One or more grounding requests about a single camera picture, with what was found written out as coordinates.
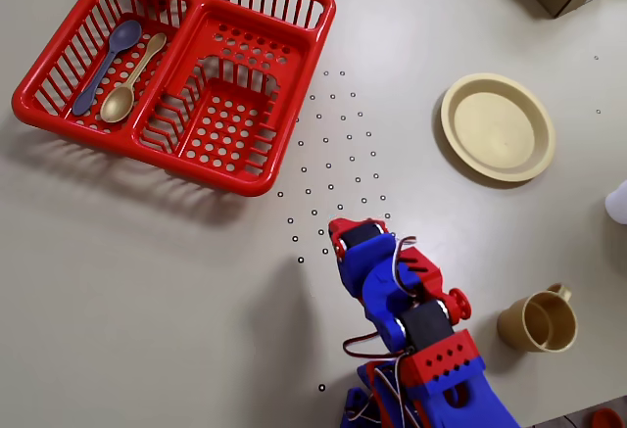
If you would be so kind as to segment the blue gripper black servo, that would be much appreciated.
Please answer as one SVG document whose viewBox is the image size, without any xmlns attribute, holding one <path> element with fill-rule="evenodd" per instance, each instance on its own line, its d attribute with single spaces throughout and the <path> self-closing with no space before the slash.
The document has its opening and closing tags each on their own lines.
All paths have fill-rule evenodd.
<svg viewBox="0 0 627 428">
<path fill-rule="evenodd" d="M 335 218 L 328 224 L 340 277 L 349 294 L 361 302 L 384 302 L 394 291 L 391 260 L 395 237 L 382 220 Z"/>
</svg>

